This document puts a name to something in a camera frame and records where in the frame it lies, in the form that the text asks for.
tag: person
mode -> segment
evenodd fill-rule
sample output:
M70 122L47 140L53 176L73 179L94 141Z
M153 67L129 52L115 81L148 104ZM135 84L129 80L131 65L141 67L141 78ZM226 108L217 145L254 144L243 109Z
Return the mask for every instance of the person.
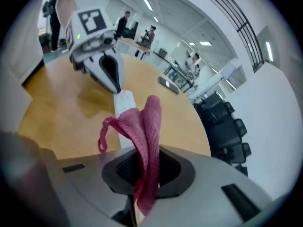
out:
M127 20L130 15L131 15L131 12L126 11L125 16L119 20L118 28L117 28L116 35L115 35L115 40L117 40L118 38L120 38L122 36L123 31L126 27Z
M182 71L195 71L195 63L200 58L199 54L196 52L192 58L188 58L182 63L179 67L182 69Z
M200 76L200 66L197 64L195 67L195 72L194 72L194 80L196 80Z
M58 51L60 48L58 48L58 38L59 38L59 32L60 32L60 22L57 16L56 12L56 2L57 0L50 0L49 6L52 7L52 14L50 18L50 25L52 29L52 36L51 36L51 51L55 52Z
M200 55L196 52L192 58L189 57L185 59L185 61L180 65L178 64L177 69L181 71L183 74L186 74L186 71L194 73L196 70L195 63L199 58ZM178 78L178 74L173 72L170 76L172 75L174 75L172 81L175 81Z
M152 41L155 37L155 33L154 33L155 30L156 30L156 27L152 25L151 29L149 31L146 30L145 35L141 36L142 41L138 44L143 46L143 47L150 48L151 44L152 44ZM139 51L136 52L135 57L138 57L138 55L139 55Z

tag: ceiling light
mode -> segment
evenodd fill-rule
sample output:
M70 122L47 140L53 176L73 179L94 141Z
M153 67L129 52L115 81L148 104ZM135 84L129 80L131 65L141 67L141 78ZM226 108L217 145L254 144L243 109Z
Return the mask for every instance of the ceiling light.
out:
M248 44L248 47L249 47L249 49L250 49L250 52L253 53L253 52L252 52L252 47L251 47L250 44Z
M235 87L233 86L233 84L231 84L231 83L229 82L229 80L226 79L226 82L233 88L233 90L237 90L237 88L235 88Z
M144 0L144 2L146 3L146 5L148 6L148 8L152 11L152 7L150 5L150 2L148 2L148 0Z
M220 93L218 93L218 92L216 92L216 91L215 91L215 93L221 98L222 102L225 101L224 98L222 97L222 95L221 95Z
M208 46L212 46L212 44L209 41L200 41L201 45L208 45Z
M272 54L272 52L271 52L271 48L270 48L270 43L269 43L269 42L266 42L266 47L267 47L269 59L270 59L271 61L274 61L273 54Z
M212 68L212 69L213 69L214 73L216 73L216 74L218 73L214 68Z

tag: man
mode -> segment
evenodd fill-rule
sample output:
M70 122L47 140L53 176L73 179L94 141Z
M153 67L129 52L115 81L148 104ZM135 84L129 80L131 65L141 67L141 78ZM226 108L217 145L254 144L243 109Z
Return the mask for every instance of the man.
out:
M152 41L155 37L155 33L154 33L155 30L156 30L155 26L151 26L151 29L149 31L146 30L145 35L141 36L142 41L138 44L143 47L150 48Z
M130 15L131 15L131 12L126 11L125 16L119 20L118 28L117 28L116 35L115 35L115 40L117 40L118 38L120 38L122 36L123 31L126 27L127 20Z
M60 48L58 48L58 38L59 38L59 32L60 32L60 22L57 17L57 12L56 12L56 2L57 0L50 0L49 5L52 6L52 14L51 14L51 19L50 19L50 24L52 28L52 36L51 36L51 51L55 52L58 51Z

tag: floor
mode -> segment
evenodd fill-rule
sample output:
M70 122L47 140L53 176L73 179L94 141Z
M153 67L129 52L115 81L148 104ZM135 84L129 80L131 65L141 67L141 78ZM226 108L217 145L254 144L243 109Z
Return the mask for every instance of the floor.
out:
M44 63L47 64L48 62L50 62L50 61L52 61L54 59L57 59L60 56L68 54L68 51L65 51L64 53L62 53L62 51L64 51L65 49L66 49L66 45L61 45L59 51L45 53L43 55Z

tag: robotic arm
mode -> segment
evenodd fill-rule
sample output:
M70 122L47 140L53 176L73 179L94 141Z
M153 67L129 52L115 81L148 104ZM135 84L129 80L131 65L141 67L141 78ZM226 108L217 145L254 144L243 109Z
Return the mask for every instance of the robotic arm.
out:
M77 10L75 0L57 0L56 10L74 69L89 73L109 92L119 93L124 64L114 49L113 27L104 9Z

